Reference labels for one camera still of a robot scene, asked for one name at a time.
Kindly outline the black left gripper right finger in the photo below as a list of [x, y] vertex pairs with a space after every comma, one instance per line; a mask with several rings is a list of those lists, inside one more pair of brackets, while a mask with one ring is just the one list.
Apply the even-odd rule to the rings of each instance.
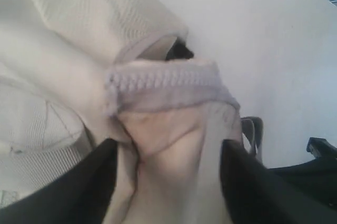
[[315, 200], [224, 140], [222, 194], [233, 223], [336, 223], [336, 200]]

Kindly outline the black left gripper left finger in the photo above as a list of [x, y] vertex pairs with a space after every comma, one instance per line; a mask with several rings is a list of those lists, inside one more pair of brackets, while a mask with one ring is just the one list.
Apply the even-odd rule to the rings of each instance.
[[106, 139], [67, 173], [1, 209], [1, 223], [102, 223], [117, 180], [118, 144]]

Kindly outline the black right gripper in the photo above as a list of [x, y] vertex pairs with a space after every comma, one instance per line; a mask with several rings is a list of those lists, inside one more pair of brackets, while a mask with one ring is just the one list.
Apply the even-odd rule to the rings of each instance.
[[272, 172], [315, 200], [336, 200], [336, 147], [324, 138], [309, 138], [306, 151], [314, 159]]

